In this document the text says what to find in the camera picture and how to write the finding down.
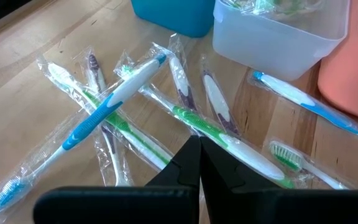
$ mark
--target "blue and white toothbrush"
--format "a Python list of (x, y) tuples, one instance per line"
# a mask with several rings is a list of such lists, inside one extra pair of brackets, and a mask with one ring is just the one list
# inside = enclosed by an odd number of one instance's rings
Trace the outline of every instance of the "blue and white toothbrush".
[(119, 85), (103, 103), (79, 124), (64, 143), (33, 173), (21, 179), (10, 180), (0, 193), (0, 212), (9, 208), (30, 190), (36, 178), (43, 171), (53, 164), (62, 154), (73, 149), (78, 143), (84, 140), (97, 125), (102, 122), (113, 111), (120, 107), (123, 102), (134, 95), (142, 85), (144, 85), (154, 74), (157, 73), (166, 59), (165, 54), (159, 54), (155, 58), (135, 68), (135, 75), (126, 79)]
[(263, 72), (254, 72), (252, 76), (282, 97), (310, 110), (317, 115), (322, 116), (333, 125), (349, 131), (352, 134), (358, 135), (358, 124), (355, 121), (320, 103), (318, 100), (288, 84), (287, 82), (283, 82), (277, 78), (271, 77), (270, 75), (266, 75)]

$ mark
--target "blue container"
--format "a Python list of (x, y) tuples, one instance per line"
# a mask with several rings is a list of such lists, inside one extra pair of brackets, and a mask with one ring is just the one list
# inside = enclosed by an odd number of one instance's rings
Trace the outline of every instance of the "blue container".
[(189, 37), (205, 36), (215, 0), (131, 0), (137, 16)]

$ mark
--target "wooden surface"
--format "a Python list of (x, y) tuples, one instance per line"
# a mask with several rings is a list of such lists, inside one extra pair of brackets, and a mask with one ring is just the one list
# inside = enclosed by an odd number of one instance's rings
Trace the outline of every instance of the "wooden surface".
[[(167, 46), (172, 34), (137, 18), (128, 0), (34, 0), (0, 22), (0, 181), (56, 125), (80, 108), (38, 70), (38, 55), (44, 54), (48, 60), (81, 75), (72, 58), (91, 45), (104, 74), (112, 80), (112, 70), (124, 49), (138, 59), (151, 42)], [(266, 153), (264, 143), (279, 138), (358, 187), (357, 136), (248, 84), (250, 69), (214, 52), (212, 33), (203, 39), (181, 40), (188, 76), (203, 114), (213, 118), (200, 80), (200, 54), (206, 53), (244, 139)], [(316, 88), (318, 70), (316, 65), (294, 85), (320, 98)], [(177, 99), (168, 68), (154, 78), (154, 84)], [(136, 125), (174, 153), (190, 135), (184, 125), (140, 95), (126, 103), (124, 110)], [(144, 185), (156, 175), (133, 153), (127, 151), (126, 156), (136, 185)], [(103, 185), (92, 139), (61, 158), (6, 223), (31, 223), (36, 198), (63, 185)], [(316, 183), (313, 187), (326, 188)]]

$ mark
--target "clear plastic container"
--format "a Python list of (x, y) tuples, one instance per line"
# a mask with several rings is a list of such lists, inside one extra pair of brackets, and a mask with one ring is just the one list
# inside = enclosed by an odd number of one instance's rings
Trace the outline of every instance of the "clear plastic container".
[(328, 0), (322, 9), (284, 24), (241, 14), (216, 0), (214, 50), (282, 80), (296, 80), (346, 37), (349, 1)]

